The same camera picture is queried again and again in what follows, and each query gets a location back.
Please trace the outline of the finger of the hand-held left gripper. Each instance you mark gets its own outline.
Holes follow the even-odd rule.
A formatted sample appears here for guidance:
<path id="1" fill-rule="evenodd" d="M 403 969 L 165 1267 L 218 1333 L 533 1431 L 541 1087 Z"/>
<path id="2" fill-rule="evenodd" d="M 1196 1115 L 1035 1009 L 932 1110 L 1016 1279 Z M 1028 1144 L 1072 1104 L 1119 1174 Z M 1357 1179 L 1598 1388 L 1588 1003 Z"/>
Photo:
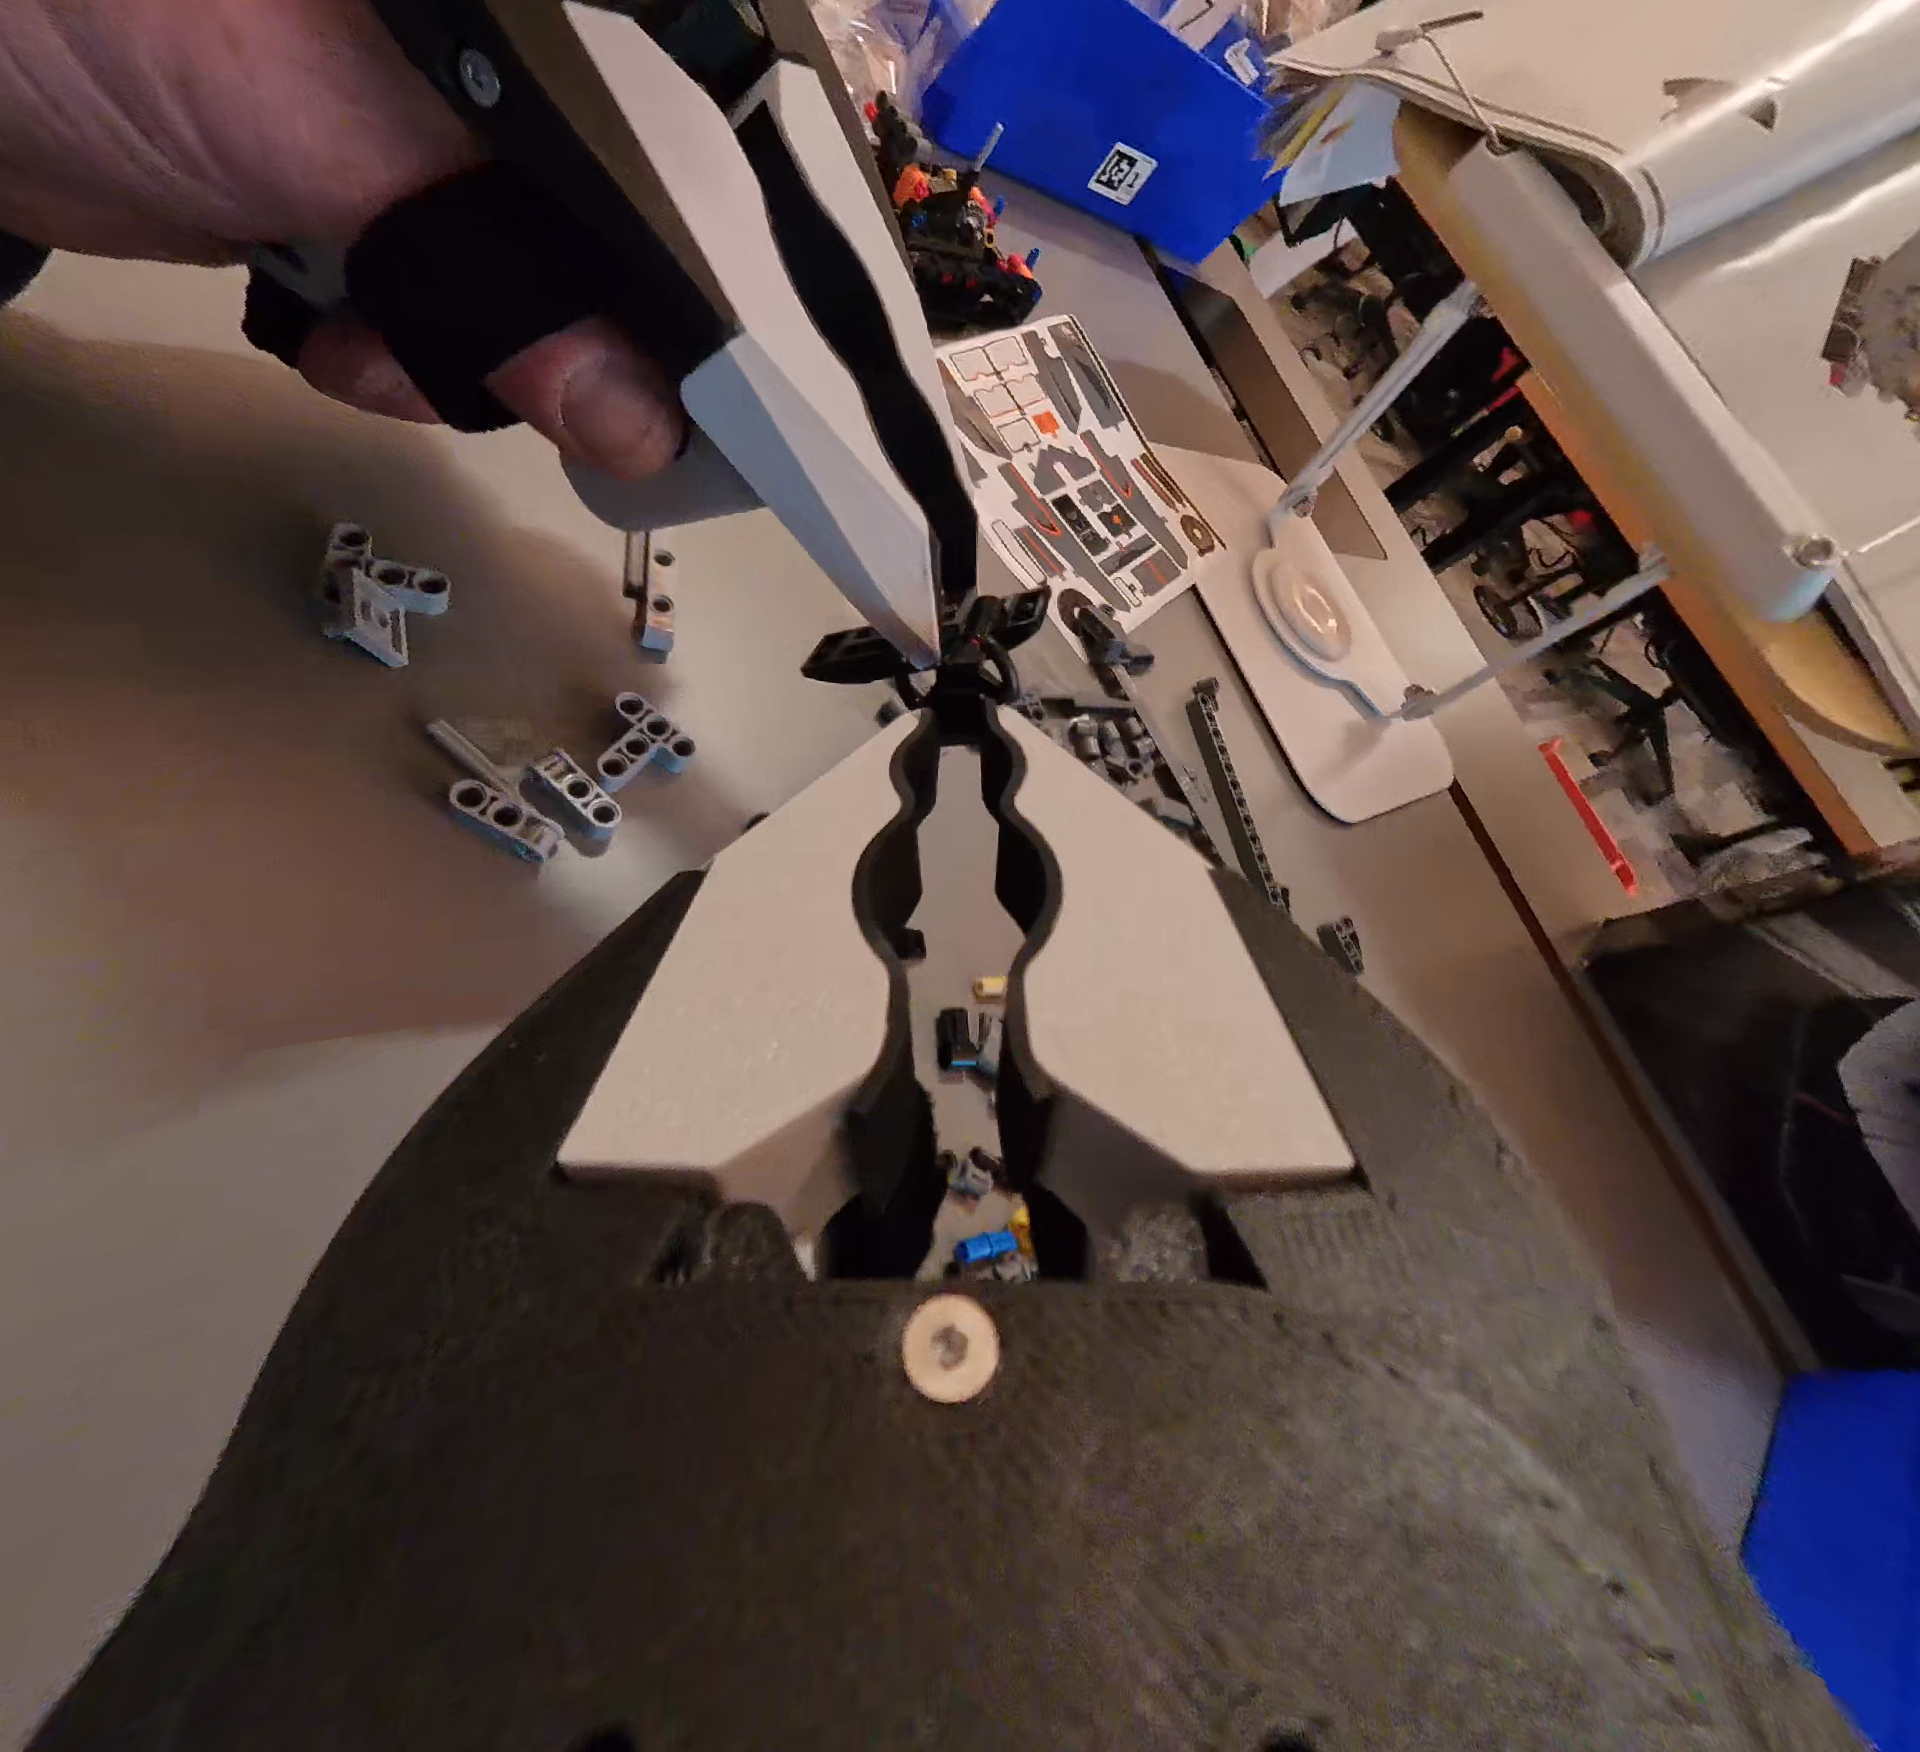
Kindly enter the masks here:
<path id="1" fill-rule="evenodd" d="M 875 472 L 852 499 L 876 604 L 956 607 L 978 581 L 973 501 L 934 339 L 859 121 L 822 76 L 779 57 L 733 108 L 774 248 L 813 333 L 861 409 Z"/>
<path id="2" fill-rule="evenodd" d="M 930 665 L 943 634 L 927 515 L 804 307 L 736 126 L 636 20 L 562 9 L 728 304 L 718 351 L 682 377 L 688 419 L 865 622 Z"/>

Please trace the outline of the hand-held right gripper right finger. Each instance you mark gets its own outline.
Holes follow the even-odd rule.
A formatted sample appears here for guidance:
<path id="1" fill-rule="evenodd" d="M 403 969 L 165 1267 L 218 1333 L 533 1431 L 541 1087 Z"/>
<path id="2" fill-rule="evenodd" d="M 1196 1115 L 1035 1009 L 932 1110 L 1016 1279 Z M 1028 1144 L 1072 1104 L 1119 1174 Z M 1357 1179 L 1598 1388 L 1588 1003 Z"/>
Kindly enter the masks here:
<path id="1" fill-rule="evenodd" d="M 1007 974 L 997 1119 L 1046 1279 L 1145 1211 L 1352 1183 L 1360 1165 L 1205 859 L 990 709 L 980 795 Z"/>

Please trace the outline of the partly built lego car model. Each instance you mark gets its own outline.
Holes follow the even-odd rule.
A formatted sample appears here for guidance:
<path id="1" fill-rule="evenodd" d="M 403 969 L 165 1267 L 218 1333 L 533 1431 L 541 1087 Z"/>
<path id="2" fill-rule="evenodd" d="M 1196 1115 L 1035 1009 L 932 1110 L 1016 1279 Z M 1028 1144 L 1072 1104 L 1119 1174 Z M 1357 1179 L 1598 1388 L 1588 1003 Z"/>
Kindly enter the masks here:
<path id="1" fill-rule="evenodd" d="M 980 165 L 932 159 L 921 131 L 886 92 L 868 100 L 867 121 L 932 333 L 949 339 L 1026 324 L 1044 296 L 1037 261 L 1001 245 L 1001 205 L 982 192 Z"/>

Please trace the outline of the pile of coloured lego pins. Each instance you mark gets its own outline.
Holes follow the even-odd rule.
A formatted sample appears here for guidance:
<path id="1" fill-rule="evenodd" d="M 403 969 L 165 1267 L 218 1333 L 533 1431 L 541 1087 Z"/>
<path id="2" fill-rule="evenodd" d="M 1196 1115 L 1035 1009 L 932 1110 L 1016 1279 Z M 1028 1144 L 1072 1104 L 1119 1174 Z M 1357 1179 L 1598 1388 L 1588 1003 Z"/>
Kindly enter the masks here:
<path id="1" fill-rule="evenodd" d="M 1001 977 L 984 980 L 970 1001 L 947 1003 L 932 1017 L 941 1087 L 966 1086 L 978 1098 L 949 1094 L 934 1104 L 943 1203 L 932 1255 L 947 1279 L 1026 1283 L 1041 1273 L 1031 1203 L 1014 1185 L 999 1128 L 1002 991 Z"/>

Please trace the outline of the lego sticker sheet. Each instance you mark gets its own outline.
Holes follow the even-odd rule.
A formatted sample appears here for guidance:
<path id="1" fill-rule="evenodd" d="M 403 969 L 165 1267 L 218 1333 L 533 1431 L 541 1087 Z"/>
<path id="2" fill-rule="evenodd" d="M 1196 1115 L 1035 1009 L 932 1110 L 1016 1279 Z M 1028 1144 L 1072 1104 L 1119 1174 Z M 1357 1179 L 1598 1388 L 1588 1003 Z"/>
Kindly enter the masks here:
<path id="1" fill-rule="evenodd" d="M 934 353 L 980 542 L 1021 589 L 1048 589 L 1066 636 L 1131 636 L 1225 563 L 1223 530 L 1148 441 L 1077 317 Z"/>

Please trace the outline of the black curved lego panel assembly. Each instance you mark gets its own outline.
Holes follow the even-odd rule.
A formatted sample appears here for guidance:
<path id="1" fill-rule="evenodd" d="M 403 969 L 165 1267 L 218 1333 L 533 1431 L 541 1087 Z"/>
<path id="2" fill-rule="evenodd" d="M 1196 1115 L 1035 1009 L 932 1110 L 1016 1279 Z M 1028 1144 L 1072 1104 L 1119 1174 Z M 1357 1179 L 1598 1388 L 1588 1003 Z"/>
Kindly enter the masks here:
<path id="1" fill-rule="evenodd" d="M 1048 624 L 1052 588 L 977 593 L 941 622 L 934 659 L 909 659 L 876 626 L 825 636 L 800 665 L 806 681 L 882 684 L 907 713 L 932 707 L 956 731 L 973 731 L 973 707 L 1013 705 L 1021 694 L 1014 653 Z"/>

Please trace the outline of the long dark grey lego beam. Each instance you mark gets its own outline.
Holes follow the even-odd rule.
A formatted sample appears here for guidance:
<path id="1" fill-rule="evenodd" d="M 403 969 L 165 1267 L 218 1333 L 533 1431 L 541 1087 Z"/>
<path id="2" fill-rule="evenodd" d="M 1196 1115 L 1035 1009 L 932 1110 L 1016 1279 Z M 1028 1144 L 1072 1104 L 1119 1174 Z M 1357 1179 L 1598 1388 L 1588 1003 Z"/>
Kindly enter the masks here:
<path id="1" fill-rule="evenodd" d="M 1276 875 L 1265 838 L 1246 800 L 1243 780 L 1220 722 L 1220 681 L 1206 676 L 1194 681 L 1187 701 L 1213 803 L 1237 872 L 1285 915 L 1291 914 L 1291 889 Z"/>

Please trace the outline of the white straight lego beam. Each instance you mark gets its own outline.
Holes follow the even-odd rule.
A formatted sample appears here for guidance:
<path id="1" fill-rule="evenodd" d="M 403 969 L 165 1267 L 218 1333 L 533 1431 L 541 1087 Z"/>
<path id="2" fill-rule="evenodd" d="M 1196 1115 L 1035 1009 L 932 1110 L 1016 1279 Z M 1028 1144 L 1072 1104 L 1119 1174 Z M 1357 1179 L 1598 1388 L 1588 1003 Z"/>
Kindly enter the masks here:
<path id="1" fill-rule="evenodd" d="M 676 644 L 676 552 L 657 531 L 633 530 L 623 544 L 623 593 L 633 607 L 640 659 L 663 665 Z"/>

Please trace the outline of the grey lego hinge assembly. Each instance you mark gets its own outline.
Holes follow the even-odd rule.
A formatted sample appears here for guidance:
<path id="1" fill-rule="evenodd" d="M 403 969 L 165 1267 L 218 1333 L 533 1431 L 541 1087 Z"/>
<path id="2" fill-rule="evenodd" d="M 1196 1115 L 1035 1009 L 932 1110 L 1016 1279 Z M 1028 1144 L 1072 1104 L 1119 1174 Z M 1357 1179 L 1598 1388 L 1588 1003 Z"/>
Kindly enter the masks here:
<path id="1" fill-rule="evenodd" d="M 1079 588 L 1063 588 L 1052 600 L 1065 632 L 1077 642 L 1094 672 L 1140 677 L 1156 665 L 1152 652 L 1136 647 L 1113 607 L 1096 604 Z"/>

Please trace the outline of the person's left hand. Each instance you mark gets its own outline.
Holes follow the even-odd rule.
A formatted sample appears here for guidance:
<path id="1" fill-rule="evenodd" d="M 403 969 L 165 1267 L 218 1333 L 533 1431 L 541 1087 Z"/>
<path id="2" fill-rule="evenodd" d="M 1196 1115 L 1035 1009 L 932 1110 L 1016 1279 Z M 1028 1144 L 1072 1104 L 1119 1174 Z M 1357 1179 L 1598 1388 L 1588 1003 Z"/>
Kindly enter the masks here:
<path id="1" fill-rule="evenodd" d="M 347 248 L 481 155 L 369 0 L 3 0 L 3 227 L 52 253 Z"/>

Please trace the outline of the blue bin with tag label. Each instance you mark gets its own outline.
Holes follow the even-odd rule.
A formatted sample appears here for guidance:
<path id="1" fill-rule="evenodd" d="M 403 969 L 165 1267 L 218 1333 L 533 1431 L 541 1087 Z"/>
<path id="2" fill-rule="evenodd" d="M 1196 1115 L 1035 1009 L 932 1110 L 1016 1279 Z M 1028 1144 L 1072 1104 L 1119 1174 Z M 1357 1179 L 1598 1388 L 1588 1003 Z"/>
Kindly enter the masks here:
<path id="1" fill-rule="evenodd" d="M 918 98 L 921 126 L 1177 258 L 1202 260 L 1285 183 L 1268 56 L 1238 16 L 1206 41 L 1131 0 L 997 0 Z"/>

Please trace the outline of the pile of dark grey connectors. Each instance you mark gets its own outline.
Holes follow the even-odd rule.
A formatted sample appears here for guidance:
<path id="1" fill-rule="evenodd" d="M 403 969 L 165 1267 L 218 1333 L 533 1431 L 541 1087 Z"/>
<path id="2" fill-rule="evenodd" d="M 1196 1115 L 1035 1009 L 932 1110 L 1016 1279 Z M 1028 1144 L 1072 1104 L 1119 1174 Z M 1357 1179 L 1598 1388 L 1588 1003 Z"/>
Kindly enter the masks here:
<path id="1" fill-rule="evenodd" d="M 1164 753 L 1132 703 L 1026 691 L 1016 709 L 1210 865 L 1225 864 L 1190 775 Z"/>

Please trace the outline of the red plastic object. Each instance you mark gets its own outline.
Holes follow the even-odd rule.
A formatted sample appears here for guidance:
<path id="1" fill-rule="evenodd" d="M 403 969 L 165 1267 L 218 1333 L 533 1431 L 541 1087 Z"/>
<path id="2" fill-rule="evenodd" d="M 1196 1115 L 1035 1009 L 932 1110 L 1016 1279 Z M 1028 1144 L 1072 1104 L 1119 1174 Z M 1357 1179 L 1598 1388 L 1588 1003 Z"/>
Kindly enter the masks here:
<path id="1" fill-rule="evenodd" d="M 1643 892 L 1638 869 L 1633 858 L 1620 843 L 1615 828 L 1598 811 L 1596 803 L 1588 795 L 1582 780 L 1577 775 L 1575 768 L 1565 755 L 1565 740 L 1552 736 L 1539 742 L 1539 753 L 1549 768 L 1555 784 L 1560 787 L 1568 803 L 1573 805 L 1575 816 L 1581 826 L 1586 830 L 1596 851 L 1605 859 L 1609 872 L 1617 877 L 1618 885 L 1629 897 L 1638 897 Z"/>

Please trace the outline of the light grey plate with beams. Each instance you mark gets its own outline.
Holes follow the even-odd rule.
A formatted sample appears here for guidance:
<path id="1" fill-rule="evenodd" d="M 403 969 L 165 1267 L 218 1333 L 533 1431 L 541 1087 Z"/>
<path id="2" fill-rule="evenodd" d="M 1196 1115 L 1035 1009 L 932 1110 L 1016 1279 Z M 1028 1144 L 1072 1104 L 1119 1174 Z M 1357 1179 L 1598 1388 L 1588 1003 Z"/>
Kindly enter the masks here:
<path id="1" fill-rule="evenodd" d="M 404 670 L 413 618 L 445 616 L 452 581 L 438 567 L 379 556 L 366 525 L 338 520 L 318 565 L 317 597 L 326 638 L 386 670 Z"/>

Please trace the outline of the blue plastic bin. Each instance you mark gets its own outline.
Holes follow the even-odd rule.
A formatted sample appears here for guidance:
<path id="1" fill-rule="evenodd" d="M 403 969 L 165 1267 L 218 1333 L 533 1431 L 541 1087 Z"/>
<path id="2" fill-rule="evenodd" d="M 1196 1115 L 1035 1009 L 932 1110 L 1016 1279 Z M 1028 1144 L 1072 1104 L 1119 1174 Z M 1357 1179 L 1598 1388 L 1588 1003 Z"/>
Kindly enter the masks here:
<path id="1" fill-rule="evenodd" d="M 1919 1745 L 1919 1373 L 1782 1396 L 1741 1558 L 1861 1735 Z"/>

